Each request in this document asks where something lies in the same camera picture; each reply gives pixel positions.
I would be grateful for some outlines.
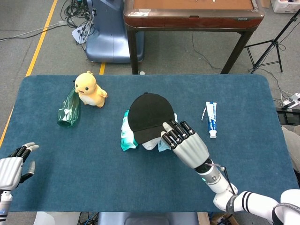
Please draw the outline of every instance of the blue table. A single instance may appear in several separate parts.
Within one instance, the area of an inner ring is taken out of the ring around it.
[[[13,192],[12,211],[217,211],[214,193],[172,151],[121,150],[123,114],[144,92],[169,100],[240,192],[279,200],[298,187],[262,76],[97,76],[109,95],[105,106],[81,105],[77,125],[64,128],[56,123],[57,112],[74,79],[30,76],[20,86],[0,157],[27,142],[40,149],[27,162],[36,161],[36,174]],[[200,121],[205,101],[217,102],[216,139],[209,138],[207,121]]]

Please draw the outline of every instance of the toothpaste tube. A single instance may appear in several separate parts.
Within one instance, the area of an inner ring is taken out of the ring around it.
[[[206,109],[208,115],[208,132],[210,133],[210,138],[216,138],[217,134],[217,120],[216,120],[216,102],[206,102]]]

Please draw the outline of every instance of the baseball cap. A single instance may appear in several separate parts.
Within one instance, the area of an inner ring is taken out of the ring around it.
[[[174,119],[172,106],[164,97],[144,93],[131,105],[128,113],[128,123],[137,143],[142,144],[160,137],[164,131],[163,122]]]

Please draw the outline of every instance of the white robotic arm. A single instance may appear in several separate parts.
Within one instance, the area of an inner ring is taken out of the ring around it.
[[[300,190],[285,191],[281,195],[282,203],[248,191],[238,195],[237,188],[218,170],[220,167],[226,173],[225,167],[213,163],[199,135],[185,121],[180,125],[173,120],[171,123],[173,127],[163,123],[166,132],[161,133],[161,138],[216,193],[213,202],[218,209],[230,214],[246,211],[273,221],[274,225],[300,223]]]
[[[22,169],[29,154],[38,148],[39,146],[33,142],[27,143],[16,149],[7,158],[0,159],[0,225],[5,224],[13,200],[11,191],[34,174],[34,161],[30,163],[28,172],[23,176]]]

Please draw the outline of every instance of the yellow duck plush toy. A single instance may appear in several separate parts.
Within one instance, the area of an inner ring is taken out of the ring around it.
[[[76,78],[75,92],[78,93],[85,105],[96,105],[99,108],[104,105],[105,98],[108,97],[106,91],[99,87],[90,71],[80,74]]]

